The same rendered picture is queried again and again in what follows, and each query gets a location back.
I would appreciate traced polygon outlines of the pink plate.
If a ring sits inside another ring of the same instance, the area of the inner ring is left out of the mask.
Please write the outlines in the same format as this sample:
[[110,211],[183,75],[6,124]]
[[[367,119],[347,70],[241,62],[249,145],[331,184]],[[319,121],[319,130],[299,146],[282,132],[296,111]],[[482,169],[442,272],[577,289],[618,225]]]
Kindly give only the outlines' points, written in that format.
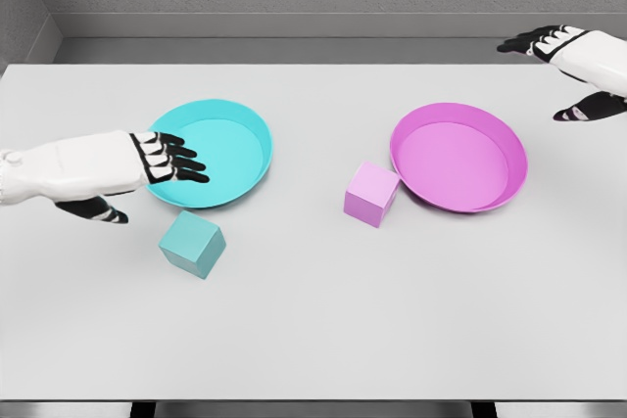
[[460,103],[434,103],[403,116],[390,159],[406,187],[427,204],[460,213],[499,208],[522,189],[526,150],[498,117]]

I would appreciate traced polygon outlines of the cyan plate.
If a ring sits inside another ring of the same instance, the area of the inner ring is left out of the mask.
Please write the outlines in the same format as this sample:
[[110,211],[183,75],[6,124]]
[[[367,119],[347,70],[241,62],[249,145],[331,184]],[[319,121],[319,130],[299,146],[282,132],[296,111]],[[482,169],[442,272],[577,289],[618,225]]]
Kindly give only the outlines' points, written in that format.
[[273,154],[266,121],[236,102],[208,99],[190,102],[159,117],[153,131],[176,135],[206,166],[208,183],[169,181],[148,187],[158,199],[188,209],[230,203],[252,190],[265,176]]

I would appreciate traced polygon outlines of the pink block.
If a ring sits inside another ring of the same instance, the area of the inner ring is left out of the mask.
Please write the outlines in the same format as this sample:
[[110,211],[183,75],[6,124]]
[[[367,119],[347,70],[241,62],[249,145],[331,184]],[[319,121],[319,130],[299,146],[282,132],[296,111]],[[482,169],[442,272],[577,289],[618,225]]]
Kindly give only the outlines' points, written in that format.
[[378,228],[399,186],[400,178],[396,172],[363,162],[345,191],[344,213]]

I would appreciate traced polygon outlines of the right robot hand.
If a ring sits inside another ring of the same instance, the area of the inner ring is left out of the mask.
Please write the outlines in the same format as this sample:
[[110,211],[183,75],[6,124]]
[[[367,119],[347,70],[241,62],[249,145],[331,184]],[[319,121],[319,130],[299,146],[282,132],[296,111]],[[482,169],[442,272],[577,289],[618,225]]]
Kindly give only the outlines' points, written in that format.
[[627,114],[626,40],[600,30],[546,25],[506,39],[497,51],[535,57],[597,88],[595,93],[557,111],[555,121],[595,121]]

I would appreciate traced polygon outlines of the cyan block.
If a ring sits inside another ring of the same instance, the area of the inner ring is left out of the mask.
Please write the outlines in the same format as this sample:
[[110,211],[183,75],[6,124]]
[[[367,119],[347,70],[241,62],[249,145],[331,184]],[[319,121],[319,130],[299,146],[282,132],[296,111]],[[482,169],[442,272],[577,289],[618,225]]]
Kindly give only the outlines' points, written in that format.
[[158,243],[170,264],[206,279],[223,254],[226,242],[218,225],[182,211]]

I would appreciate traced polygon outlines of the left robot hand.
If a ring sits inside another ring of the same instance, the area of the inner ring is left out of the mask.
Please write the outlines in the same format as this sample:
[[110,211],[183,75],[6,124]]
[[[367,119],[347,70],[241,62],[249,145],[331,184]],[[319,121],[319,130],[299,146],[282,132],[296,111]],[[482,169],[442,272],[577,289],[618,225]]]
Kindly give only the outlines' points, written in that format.
[[57,209],[94,221],[127,224],[108,196],[150,184],[210,181],[185,141],[164,132],[112,131],[63,139],[24,153],[23,169],[37,196]]

